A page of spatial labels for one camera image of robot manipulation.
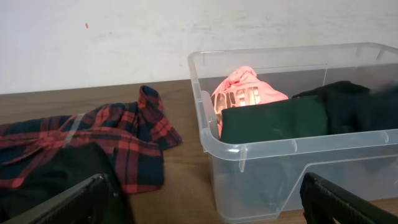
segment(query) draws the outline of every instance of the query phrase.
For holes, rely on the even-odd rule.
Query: clothing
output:
[[[228,108],[222,114],[221,141],[230,144],[327,134],[328,118],[317,96]]]
[[[354,83],[351,83],[350,81],[339,81],[315,88],[313,90],[304,91],[302,93],[294,95],[292,98],[297,98],[302,96],[319,96],[331,91],[337,91],[339,93],[355,95],[360,93],[369,93],[370,89],[361,85],[356,85]]]
[[[358,100],[368,95],[369,91],[364,86],[340,81],[299,93],[293,98],[319,96],[328,115],[328,134],[342,134],[361,131],[356,124],[359,121],[355,111],[359,109]]]
[[[322,95],[330,120],[330,134],[398,128],[398,87],[376,93]]]
[[[125,193],[157,190],[164,181],[163,150],[181,141],[163,114],[158,93],[142,86],[135,103],[107,104],[82,115],[0,126],[0,189],[21,186],[66,144],[77,147],[96,142]]]
[[[218,120],[219,135],[221,136],[223,127],[221,113],[223,109],[287,99],[286,95],[274,90],[268,83],[258,80],[256,72],[251,67],[238,68],[218,85],[211,96]]]
[[[111,192],[102,223],[132,223],[131,208],[121,192],[107,155],[96,144],[66,147],[36,167],[16,189],[0,190],[0,222],[16,217],[95,174],[106,174]]]

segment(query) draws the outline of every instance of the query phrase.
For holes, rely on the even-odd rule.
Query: plaid shirt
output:
[[[162,151],[181,141],[163,114],[158,93],[142,86],[135,103],[0,126],[0,190],[20,186],[61,147],[89,142],[96,142],[108,155],[125,193],[156,190],[164,181]]]

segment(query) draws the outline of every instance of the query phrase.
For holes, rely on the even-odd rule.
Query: plastic storage bin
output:
[[[218,213],[228,223],[277,218],[302,208],[304,173],[314,172],[366,200],[398,197],[398,129],[225,144],[210,95],[232,71],[252,67],[291,97],[342,80],[369,88],[398,81],[398,49],[343,44],[196,52],[188,58],[203,150]]]

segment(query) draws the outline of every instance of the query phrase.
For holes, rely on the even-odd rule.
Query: table surface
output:
[[[141,85],[0,95],[0,124],[84,113],[105,103],[133,102],[138,99]],[[164,152],[162,189],[129,197],[137,224],[223,223],[216,211],[208,158],[199,140],[190,80],[147,85],[160,93],[165,114],[183,143]],[[398,215],[398,198],[377,200],[373,204]],[[278,219],[258,223],[306,223],[302,212],[282,212]]]

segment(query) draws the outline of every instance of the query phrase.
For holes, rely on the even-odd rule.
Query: black cloth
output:
[[[398,86],[371,93],[349,81],[336,82],[293,96],[317,95],[328,116],[328,134],[398,128]]]
[[[304,91],[302,93],[294,95],[292,98],[315,95],[320,96],[334,91],[348,95],[357,95],[361,93],[369,93],[370,89],[361,85],[351,83],[350,81],[339,81],[315,88],[313,90]]]
[[[2,224],[102,224],[110,184],[106,174],[95,174]]]
[[[0,190],[0,222],[15,217],[95,174],[106,174],[113,195],[102,223],[132,223],[131,209],[106,154],[96,144],[60,149],[17,189]]]

